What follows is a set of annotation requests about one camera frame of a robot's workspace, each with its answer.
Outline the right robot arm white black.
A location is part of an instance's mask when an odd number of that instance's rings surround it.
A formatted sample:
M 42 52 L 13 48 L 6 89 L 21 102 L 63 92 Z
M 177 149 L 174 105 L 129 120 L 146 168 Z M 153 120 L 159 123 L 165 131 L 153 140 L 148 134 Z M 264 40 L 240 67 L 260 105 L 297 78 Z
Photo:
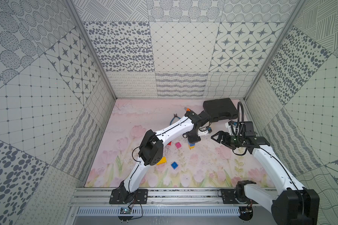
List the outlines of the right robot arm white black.
M 272 214 L 278 225 L 317 223 L 319 195 L 290 173 L 264 137 L 257 137 L 253 132 L 231 135 L 219 131 L 211 139 L 232 150 L 244 147 L 259 161 L 277 190 L 277 194 L 272 194 L 254 181 L 239 181 L 235 190 L 239 202 L 256 202 Z

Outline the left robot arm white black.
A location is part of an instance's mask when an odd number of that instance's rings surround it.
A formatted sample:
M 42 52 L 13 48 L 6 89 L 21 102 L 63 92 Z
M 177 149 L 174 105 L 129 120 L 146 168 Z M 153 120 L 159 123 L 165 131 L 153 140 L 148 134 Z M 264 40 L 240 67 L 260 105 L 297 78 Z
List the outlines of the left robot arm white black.
M 176 123 L 156 132 L 148 130 L 139 145 L 135 167 L 117 188 L 119 199 L 124 203 L 129 203 L 134 199 L 134 193 L 138 190 L 148 169 L 162 159 L 163 149 L 169 142 L 184 135 L 190 144 L 195 144 L 201 140 L 202 136 L 211 133 L 204 128 L 209 120 L 210 115 L 205 111 L 196 114 L 194 111 L 187 110 Z

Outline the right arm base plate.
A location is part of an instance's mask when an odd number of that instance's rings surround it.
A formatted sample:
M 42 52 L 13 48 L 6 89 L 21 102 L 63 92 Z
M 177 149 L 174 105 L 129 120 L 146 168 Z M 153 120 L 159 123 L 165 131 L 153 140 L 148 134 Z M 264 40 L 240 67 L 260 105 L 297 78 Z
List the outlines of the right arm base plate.
M 223 204 L 257 204 L 257 202 L 250 200 L 247 197 L 238 197 L 236 189 L 221 188 L 219 189 L 219 196 L 222 198 Z

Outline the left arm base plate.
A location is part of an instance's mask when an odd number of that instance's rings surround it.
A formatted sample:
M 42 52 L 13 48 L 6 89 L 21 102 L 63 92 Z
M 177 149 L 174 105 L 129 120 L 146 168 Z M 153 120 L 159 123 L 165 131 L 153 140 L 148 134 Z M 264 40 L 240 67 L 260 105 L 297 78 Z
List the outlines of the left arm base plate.
M 126 191 L 121 191 L 118 188 L 111 191 L 109 204 L 129 204 L 135 203 L 146 204 L 148 189 L 138 189 L 134 193 L 128 194 Z

